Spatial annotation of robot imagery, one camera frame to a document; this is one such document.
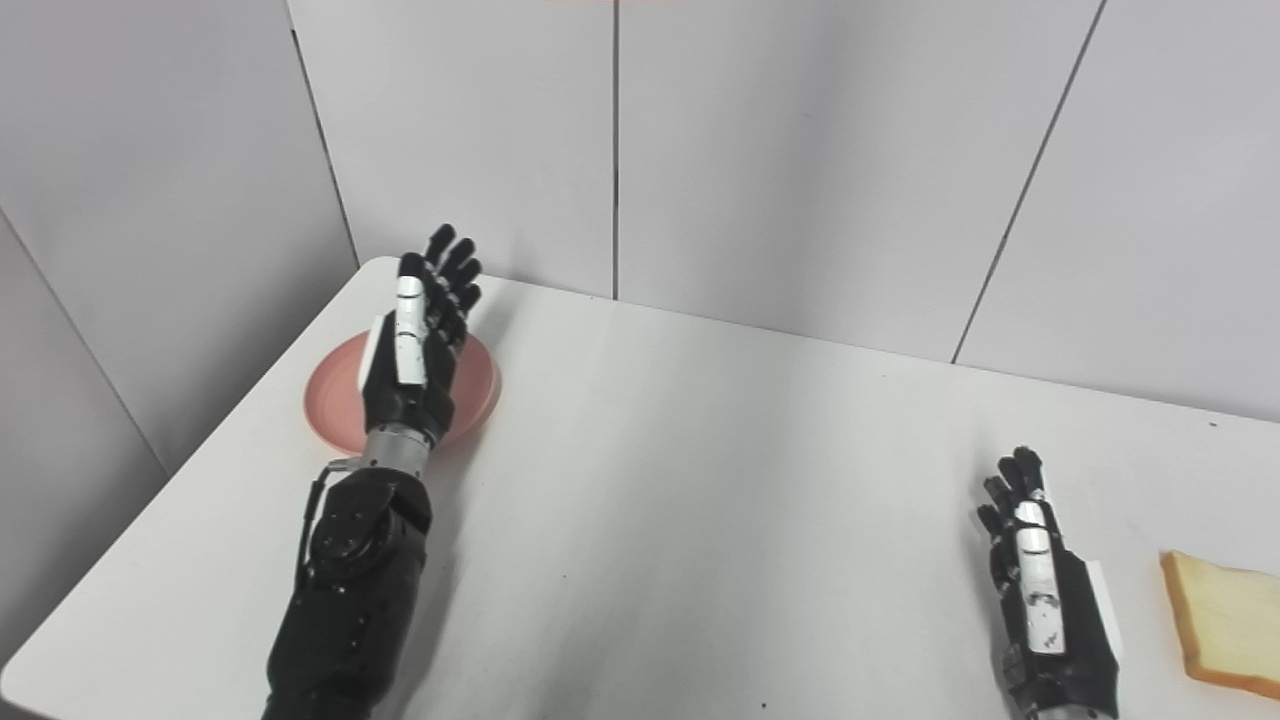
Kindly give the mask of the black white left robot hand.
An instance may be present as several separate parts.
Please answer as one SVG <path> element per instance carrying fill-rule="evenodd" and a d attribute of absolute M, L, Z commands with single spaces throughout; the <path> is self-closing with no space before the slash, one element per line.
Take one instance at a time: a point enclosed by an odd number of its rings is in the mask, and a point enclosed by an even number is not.
<path fill-rule="evenodd" d="M 403 427 L 436 446 L 454 419 L 454 384 L 468 316 L 483 292 L 474 240 L 439 225 L 422 252 L 401 256 L 396 299 L 375 320 L 358 377 L 367 432 Z"/>

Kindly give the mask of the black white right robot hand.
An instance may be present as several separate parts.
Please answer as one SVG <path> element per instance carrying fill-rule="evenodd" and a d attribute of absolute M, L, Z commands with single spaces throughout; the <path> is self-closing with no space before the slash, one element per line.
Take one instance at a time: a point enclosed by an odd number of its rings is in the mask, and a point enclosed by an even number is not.
<path fill-rule="evenodd" d="M 1021 719 L 1117 719 L 1123 643 L 1105 573 L 1066 547 L 1027 446 L 998 460 L 975 514 L 1006 646 L 1000 679 Z"/>

